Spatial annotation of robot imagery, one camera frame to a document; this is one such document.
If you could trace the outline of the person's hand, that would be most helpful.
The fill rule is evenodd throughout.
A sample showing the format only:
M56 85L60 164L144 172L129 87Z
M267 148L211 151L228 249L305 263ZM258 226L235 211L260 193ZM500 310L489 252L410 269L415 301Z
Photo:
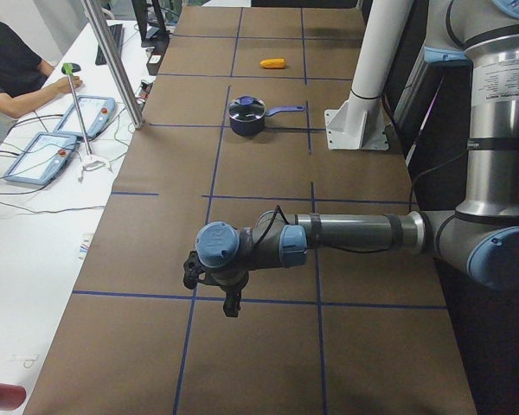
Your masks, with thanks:
M79 76L64 76L57 80L53 87L58 93L71 93L73 89L76 89L83 85L83 80Z

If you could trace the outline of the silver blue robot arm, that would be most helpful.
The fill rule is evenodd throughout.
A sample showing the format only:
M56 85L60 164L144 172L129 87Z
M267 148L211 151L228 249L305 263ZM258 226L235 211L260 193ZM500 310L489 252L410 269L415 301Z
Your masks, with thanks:
M452 211L397 216L297 214L281 208L254 227L222 221L197 234L184 285L217 286L236 317L251 271L304 264L312 248L429 252L495 290L519 288L519 1L432 1L425 59L469 61L470 136L465 199Z

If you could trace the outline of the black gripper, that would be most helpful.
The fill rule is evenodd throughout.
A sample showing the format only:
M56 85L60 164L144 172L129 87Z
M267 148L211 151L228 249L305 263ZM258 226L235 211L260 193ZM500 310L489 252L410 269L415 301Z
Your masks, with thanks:
M240 312L241 293L247 285L247 271L229 270L213 272L211 277L215 284L227 294L223 304L225 316L233 317L234 313L238 314Z

